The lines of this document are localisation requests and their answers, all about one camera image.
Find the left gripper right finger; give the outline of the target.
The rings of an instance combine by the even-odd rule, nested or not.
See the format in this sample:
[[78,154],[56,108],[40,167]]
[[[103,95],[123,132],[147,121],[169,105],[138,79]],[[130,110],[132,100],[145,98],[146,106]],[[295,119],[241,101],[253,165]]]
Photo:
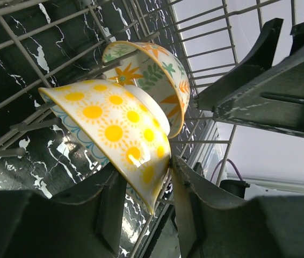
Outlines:
[[304,196],[245,200],[177,155],[171,177],[182,257],[304,257]]

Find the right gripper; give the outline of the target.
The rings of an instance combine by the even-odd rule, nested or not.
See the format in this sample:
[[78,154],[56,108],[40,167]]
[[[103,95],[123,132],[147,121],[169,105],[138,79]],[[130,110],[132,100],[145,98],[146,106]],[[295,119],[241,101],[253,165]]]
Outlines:
[[[194,98],[195,107],[199,110],[213,110],[219,102],[269,70],[283,21],[281,18],[267,21],[246,57],[229,73],[199,93]],[[304,22],[294,25],[290,35],[293,38],[291,51],[299,50],[304,45]]]

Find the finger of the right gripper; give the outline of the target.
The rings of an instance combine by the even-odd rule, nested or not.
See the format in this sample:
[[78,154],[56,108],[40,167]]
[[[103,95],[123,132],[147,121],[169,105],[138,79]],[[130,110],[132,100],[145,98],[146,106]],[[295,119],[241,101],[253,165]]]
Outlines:
[[304,138],[304,45],[222,100],[214,118]]

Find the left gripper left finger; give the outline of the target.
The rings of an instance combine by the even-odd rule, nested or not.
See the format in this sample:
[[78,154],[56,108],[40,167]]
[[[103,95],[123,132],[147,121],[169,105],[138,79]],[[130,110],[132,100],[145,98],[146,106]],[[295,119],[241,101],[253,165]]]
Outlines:
[[0,191],[0,257],[117,257],[126,185],[108,164],[49,199]]

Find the green floral bowl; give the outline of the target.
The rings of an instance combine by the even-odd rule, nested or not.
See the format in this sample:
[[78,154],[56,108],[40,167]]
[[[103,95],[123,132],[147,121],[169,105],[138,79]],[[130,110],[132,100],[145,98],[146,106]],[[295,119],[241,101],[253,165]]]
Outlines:
[[190,100],[190,84],[182,63],[170,51],[149,42],[115,41],[103,51],[107,63],[127,54],[122,65],[105,72],[109,81],[134,85],[148,93],[161,107],[169,124],[169,138],[182,130]]

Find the yellow checked bowl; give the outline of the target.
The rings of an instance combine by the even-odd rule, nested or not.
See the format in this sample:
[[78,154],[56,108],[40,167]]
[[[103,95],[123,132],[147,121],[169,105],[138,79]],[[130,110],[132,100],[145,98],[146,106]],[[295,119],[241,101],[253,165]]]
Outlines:
[[118,169],[129,185],[127,193],[153,214],[171,148],[152,110],[127,88],[107,80],[39,88],[38,92],[97,162]]

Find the grey wire dish rack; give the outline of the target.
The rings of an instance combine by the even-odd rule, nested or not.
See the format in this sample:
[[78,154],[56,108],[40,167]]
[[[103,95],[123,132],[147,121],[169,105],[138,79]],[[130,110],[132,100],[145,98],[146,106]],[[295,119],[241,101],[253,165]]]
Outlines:
[[58,87],[109,71],[120,81],[136,82],[137,70],[124,65],[129,52],[116,40],[162,45],[194,75],[193,55],[185,49],[186,33],[212,24],[212,33],[228,40],[217,47],[228,54],[222,73],[237,62],[230,17],[253,12],[274,1],[249,1],[234,10],[229,1],[206,1],[194,15],[182,18],[185,1],[0,1],[0,257],[5,253],[3,206],[15,194],[50,198],[97,172],[94,145],[81,145],[63,125],[20,132],[12,124],[37,125],[54,118],[43,107],[38,87]]

